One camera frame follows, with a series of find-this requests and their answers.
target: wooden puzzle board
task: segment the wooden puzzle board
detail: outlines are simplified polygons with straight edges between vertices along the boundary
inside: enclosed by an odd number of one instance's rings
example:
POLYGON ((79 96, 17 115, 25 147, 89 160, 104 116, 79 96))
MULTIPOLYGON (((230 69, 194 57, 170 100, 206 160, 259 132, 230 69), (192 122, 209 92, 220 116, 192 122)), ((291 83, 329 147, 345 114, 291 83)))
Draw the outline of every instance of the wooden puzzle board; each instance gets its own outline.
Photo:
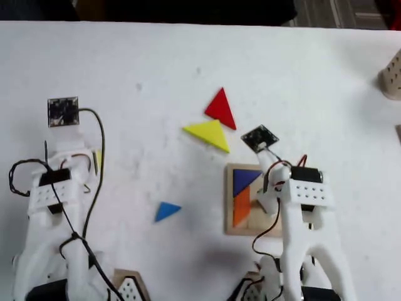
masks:
MULTIPOLYGON (((258 165, 250 164, 227 164, 226 167, 226 205, 225 205, 225 231, 227 235, 249 235, 256 236, 268 229, 273 223, 276 216, 268 216, 259 202, 256 200, 256 195, 263 188, 263 175, 261 174, 250 185, 250 200, 251 210, 247 218, 236 226, 233 225, 234 219, 234 176, 235 169, 245 169, 250 171, 258 171, 258 165)), ((276 227, 274 227, 266 236, 281 237, 281 218, 276 227)))

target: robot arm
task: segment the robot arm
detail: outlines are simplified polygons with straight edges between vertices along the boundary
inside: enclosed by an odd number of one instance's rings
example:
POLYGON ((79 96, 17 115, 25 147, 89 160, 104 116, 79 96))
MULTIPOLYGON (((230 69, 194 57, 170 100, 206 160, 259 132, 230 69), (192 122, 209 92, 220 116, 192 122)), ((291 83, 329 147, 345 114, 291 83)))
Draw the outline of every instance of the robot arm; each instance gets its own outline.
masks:
POLYGON ((271 139, 266 137, 272 133, 261 134, 263 128, 243 137, 254 139, 250 146, 265 175, 258 201, 268 214, 281 215, 283 254, 279 265, 271 256, 262 257, 262 289, 259 299, 250 300, 357 301, 328 177, 317 169, 287 164, 271 169, 271 139))

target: blue tangram piece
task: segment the blue tangram piece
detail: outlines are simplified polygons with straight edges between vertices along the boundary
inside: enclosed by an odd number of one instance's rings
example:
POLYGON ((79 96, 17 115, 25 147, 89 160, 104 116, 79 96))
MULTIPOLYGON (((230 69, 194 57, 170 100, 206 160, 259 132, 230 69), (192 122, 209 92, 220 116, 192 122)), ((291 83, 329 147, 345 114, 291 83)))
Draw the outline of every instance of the blue tangram piece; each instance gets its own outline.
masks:
POLYGON ((232 194, 236 197, 242 190, 256 180, 262 174, 261 171, 252 171, 249 169, 233 170, 232 194))
POLYGON ((180 209, 181 209, 180 206, 161 202, 155 221, 158 222, 158 221, 161 221, 162 219, 168 218, 170 215, 173 215, 174 213, 178 212, 180 209))

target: white table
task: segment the white table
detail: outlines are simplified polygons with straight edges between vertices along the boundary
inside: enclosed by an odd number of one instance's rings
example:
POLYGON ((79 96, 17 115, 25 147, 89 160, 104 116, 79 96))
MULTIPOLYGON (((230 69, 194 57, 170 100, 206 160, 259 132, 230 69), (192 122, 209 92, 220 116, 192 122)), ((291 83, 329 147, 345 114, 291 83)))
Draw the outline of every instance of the white table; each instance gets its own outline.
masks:
MULTIPOLYGON (((374 84, 401 34, 124 23, 0 23, 1 300, 26 234, 28 200, 8 189, 11 164, 43 158, 46 100, 80 98, 103 119, 105 184, 88 237, 138 270, 152 300, 225 300, 258 256, 223 234, 223 170, 257 163, 241 134, 264 124, 273 150, 331 178, 343 249, 359 300, 399 300, 401 103, 374 84), (180 128, 226 89, 238 130, 226 155, 180 128), (182 211, 154 224, 161 201, 182 211)), ((81 117, 99 145, 93 118, 81 117)), ((21 168, 16 184, 29 184, 21 168)), ((262 240, 277 255, 281 242, 262 240)))

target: yellow tangram piece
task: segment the yellow tangram piece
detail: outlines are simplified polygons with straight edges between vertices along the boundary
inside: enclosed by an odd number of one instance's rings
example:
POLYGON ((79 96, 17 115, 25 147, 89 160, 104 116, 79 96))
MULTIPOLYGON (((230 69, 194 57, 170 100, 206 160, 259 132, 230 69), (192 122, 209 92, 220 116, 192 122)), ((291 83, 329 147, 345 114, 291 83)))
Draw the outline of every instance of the yellow tangram piece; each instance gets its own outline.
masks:
POLYGON ((210 143, 226 152, 230 152, 226 137, 224 136, 220 121, 218 120, 203 122, 201 124, 192 124, 184 127, 184 130, 207 143, 210 143))

